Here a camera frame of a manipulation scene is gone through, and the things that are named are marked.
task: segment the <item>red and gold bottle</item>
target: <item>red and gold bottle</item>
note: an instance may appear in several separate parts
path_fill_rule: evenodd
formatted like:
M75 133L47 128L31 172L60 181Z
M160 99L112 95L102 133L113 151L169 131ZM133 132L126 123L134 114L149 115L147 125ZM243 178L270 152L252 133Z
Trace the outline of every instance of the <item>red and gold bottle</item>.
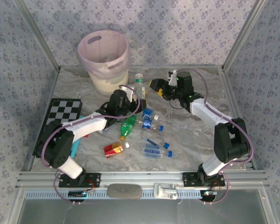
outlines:
M105 156L110 158L111 156L121 153L124 149L129 148L130 145L128 142L116 142L114 144L104 147Z

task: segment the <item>glass panel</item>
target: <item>glass panel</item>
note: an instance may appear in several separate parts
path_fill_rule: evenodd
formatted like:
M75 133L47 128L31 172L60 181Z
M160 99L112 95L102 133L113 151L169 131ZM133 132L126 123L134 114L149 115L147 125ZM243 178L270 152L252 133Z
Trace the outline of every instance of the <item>glass panel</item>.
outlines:
M199 200L88 200L70 205L62 200L25 200L18 224L266 224L257 190L230 190L218 204Z

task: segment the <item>metal latch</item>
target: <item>metal latch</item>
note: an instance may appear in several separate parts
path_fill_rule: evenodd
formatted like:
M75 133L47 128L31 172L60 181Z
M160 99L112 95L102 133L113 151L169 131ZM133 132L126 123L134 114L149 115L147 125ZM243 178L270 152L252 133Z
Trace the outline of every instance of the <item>metal latch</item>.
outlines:
M176 200L178 197L175 184L155 183L154 197Z

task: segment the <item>bin handle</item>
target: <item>bin handle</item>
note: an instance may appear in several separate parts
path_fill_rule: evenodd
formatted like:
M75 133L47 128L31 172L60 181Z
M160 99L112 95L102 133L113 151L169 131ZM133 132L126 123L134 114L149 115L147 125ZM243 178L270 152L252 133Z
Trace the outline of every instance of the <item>bin handle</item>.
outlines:
M87 43L91 44L91 43L93 43L95 41L99 41L100 39L102 39L102 36L95 36L93 38L90 38Z
M118 66L120 66L120 65L122 65L122 64L123 64L123 61L118 62L117 64L114 64L114 65L109 66L108 69L109 69L109 70L115 69L116 67L118 67Z

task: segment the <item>trash bin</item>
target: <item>trash bin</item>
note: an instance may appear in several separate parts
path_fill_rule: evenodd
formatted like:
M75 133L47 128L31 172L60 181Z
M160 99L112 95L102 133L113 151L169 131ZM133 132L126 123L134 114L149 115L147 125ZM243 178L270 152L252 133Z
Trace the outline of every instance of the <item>trash bin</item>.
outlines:
M131 51L123 34L112 30L93 32L79 43L78 53L101 94L111 95L119 85L127 84Z

